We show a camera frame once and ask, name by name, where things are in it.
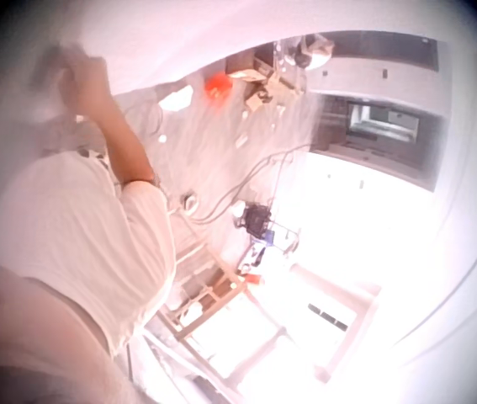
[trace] man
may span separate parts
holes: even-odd
[[[0,200],[0,402],[136,402],[112,358],[175,272],[166,199],[109,91],[105,61],[64,51],[65,104],[102,131],[35,162]]]

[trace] white t-shirt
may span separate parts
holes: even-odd
[[[115,355],[171,289],[175,251],[166,198],[76,151],[43,158],[0,199],[0,264],[80,305]]]

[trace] hand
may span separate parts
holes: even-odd
[[[59,82],[64,104],[75,114],[97,124],[117,108],[109,89],[107,65],[101,57],[90,57],[79,46],[63,50],[66,64]]]

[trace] sleeve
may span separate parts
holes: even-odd
[[[151,183],[134,181],[122,189],[120,203],[140,251],[150,248],[154,253],[159,247],[165,267],[174,273],[175,247],[163,192]]]

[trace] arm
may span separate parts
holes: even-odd
[[[65,50],[64,57],[68,70],[60,83],[62,97],[73,112],[87,116],[102,131],[114,175],[123,186],[132,181],[153,183],[145,148],[109,90],[105,60],[76,47]]]

